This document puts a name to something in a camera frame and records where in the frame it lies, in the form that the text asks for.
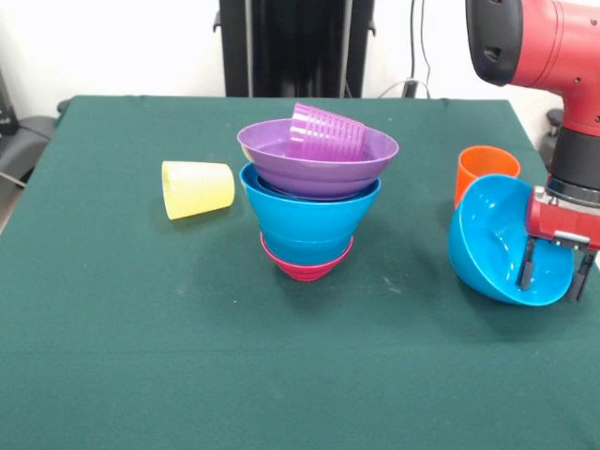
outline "plastic cup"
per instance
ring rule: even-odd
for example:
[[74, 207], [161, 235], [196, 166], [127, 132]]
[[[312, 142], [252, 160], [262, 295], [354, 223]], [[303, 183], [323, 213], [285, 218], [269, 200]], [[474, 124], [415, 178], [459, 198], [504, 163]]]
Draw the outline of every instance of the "plastic cup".
[[355, 120], [297, 102], [290, 126], [292, 158], [359, 161], [364, 156], [366, 127]]
[[457, 209], [467, 188], [478, 178], [499, 174], [517, 178], [521, 172], [518, 159], [498, 147], [476, 145], [458, 156], [457, 188], [454, 208]]
[[233, 173], [227, 164], [163, 161], [162, 194], [170, 220], [226, 208], [235, 196]]

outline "white wall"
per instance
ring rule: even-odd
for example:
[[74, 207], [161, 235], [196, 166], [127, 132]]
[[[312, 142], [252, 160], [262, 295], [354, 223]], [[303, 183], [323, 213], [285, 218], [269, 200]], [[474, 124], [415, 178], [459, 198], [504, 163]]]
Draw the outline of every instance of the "white wall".
[[[546, 129], [546, 110], [561, 100], [479, 80], [469, 56], [464, 0], [426, 1], [432, 95], [508, 98], [536, 142]], [[369, 38], [364, 97], [410, 75], [410, 3], [376, 0], [377, 36]], [[19, 116], [54, 114], [58, 101], [76, 94], [224, 95], [220, 32], [212, 32], [217, 10], [218, 0], [0, 1], [0, 65]], [[417, 68], [417, 77], [425, 79], [422, 59]], [[400, 93], [401, 86], [388, 96]]]

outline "plastic bowl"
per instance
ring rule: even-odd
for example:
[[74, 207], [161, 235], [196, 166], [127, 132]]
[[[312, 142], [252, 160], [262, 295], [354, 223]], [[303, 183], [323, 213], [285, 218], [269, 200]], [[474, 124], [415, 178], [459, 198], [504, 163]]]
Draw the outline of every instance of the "plastic bowl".
[[292, 119], [270, 120], [242, 129], [237, 140], [266, 182], [280, 191], [312, 200], [340, 200], [371, 185], [398, 154], [398, 143], [367, 128], [366, 159], [314, 161], [286, 156]]
[[539, 240], [530, 288], [517, 286], [527, 242], [525, 212], [532, 188], [505, 175], [475, 181], [455, 212], [448, 237], [450, 261], [460, 279], [494, 300], [528, 307], [563, 297], [573, 277], [573, 250]]
[[316, 281], [319, 278], [323, 278], [329, 272], [334, 270], [334, 268], [341, 263], [344, 258], [346, 258], [346, 255], [348, 255], [350, 249], [353, 247], [353, 242], [354, 238], [351, 238], [350, 244], [344, 250], [344, 252], [331, 262], [320, 265], [297, 265], [282, 261], [280, 258], [275, 256], [273, 252], [269, 250], [269, 247], [266, 246], [266, 243], [264, 242], [264, 236], [261, 233], [261, 244], [266, 254], [269, 255], [269, 258], [271, 258], [277, 267], [281, 269], [281, 272], [297, 281]]
[[381, 188], [376, 180], [345, 201], [314, 202], [269, 191], [253, 164], [242, 169], [240, 179], [266, 245], [282, 261], [297, 265], [330, 263], [341, 255]]

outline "red bowl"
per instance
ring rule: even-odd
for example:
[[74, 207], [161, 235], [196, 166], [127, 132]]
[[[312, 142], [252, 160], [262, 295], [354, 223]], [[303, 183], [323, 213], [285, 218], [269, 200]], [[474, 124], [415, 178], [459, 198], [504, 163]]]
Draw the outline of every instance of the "red bowl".
[[346, 258], [346, 255], [353, 247], [353, 243], [354, 236], [350, 239], [350, 244], [348, 244], [344, 252], [337, 258], [335, 258], [333, 261], [319, 265], [297, 265], [282, 261], [273, 253], [271, 253], [271, 250], [269, 250], [269, 248], [266, 246], [266, 243], [264, 242], [263, 233], [261, 232], [261, 244], [262, 248], [264, 248], [264, 251], [266, 251], [266, 254], [269, 255], [269, 258], [271, 258], [275, 262], [275, 264], [277, 264], [277, 267], [279, 267], [279, 269], [281, 269], [281, 271], [284, 274], [290, 276], [291, 278], [297, 281], [315, 281], [327, 275], [329, 272], [334, 270], [334, 267], [336, 267], [341, 262], [341, 260]]

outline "orange cup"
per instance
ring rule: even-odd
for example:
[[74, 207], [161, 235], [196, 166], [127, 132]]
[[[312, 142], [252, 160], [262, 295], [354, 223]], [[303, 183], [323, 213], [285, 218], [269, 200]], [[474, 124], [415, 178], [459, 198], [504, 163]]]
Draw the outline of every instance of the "orange cup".
[[462, 200], [462, 195], [473, 181], [482, 176], [498, 173], [517, 178], [521, 172], [518, 159], [498, 147], [476, 145], [464, 149], [458, 156], [457, 190], [454, 208]]

